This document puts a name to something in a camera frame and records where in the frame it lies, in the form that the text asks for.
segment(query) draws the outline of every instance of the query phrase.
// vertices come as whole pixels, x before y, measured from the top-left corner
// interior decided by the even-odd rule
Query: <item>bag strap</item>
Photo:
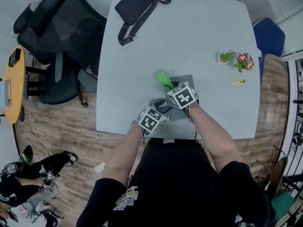
[[[162,3],[164,5],[169,4],[171,2],[171,0],[164,0],[164,1],[159,0],[159,1],[160,1],[160,3]],[[137,20],[137,22],[135,23],[135,25],[133,26],[129,35],[126,38],[124,38],[124,37],[126,35],[126,32],[129,28],[130,24],[125,22],[122,25],[120,32],[118,34],[118,40],[119,40],[120,45],[124,46],[133,41],[133,38],[136,36],[136,33],[139,31],[139,29],[142,27],[142,25],[145,23],[145,21],[148,19],[148,17],[155,10],[157,3],[158,3],[158,0],[153,0],[153,2],[149,6],[149,8],[146,10],[146,12]]]

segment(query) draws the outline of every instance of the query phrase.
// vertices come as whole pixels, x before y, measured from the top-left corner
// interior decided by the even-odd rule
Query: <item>chair armrest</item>
[[[39,3],[28,22],[28,27],[35,33],[36,36],[40,37],[43,35],[47,26],[64,1],[65,0],[42,0]]]
[[[62,78],[62,71],[63,71],[63,52],[56,54],[56,61],[55,61],[55,82],[58,82]]]
[[[78,73],[79,82],[89,91],[97,93],[98,80],[92,75],[81,69]]]
[[[30,4],[27,6],[26,9],[20,14],[20,16],[16,19],[14,26],[13,26],[13,31],[15,34],[21,33],[28,25],[28,22],[30,18],[33,15],[33,11],[30,8]]]

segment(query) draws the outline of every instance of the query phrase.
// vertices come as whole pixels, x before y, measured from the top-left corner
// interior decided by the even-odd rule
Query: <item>flower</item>
[[[254,62],[253,61],[247,61],[246,64],[246,70],[252,70],[252,67],[254,66]]]
[[[238,59],[240,61],[246,61],[247,60],[247,53],[238,54]]]

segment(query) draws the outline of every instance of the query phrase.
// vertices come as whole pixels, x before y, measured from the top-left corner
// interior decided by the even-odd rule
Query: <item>sneaker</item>
[[[70,166],[72,166],[73,163],[78,160],[78,156],[75,153],[71,153],[71,152],[66,151],[66,150],[63,153],[65,153],[66,155],[69,156],[70,160],[68,161],[68,164]]]

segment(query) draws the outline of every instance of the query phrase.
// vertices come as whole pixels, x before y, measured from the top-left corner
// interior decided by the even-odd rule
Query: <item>blue chair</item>
[[[262,84],[265,56],[272,54],[281,56],[284,48],[285,34],[273,20],[263,17],[253,22],[257,47],[262,52],[259,58],[260,84]]]

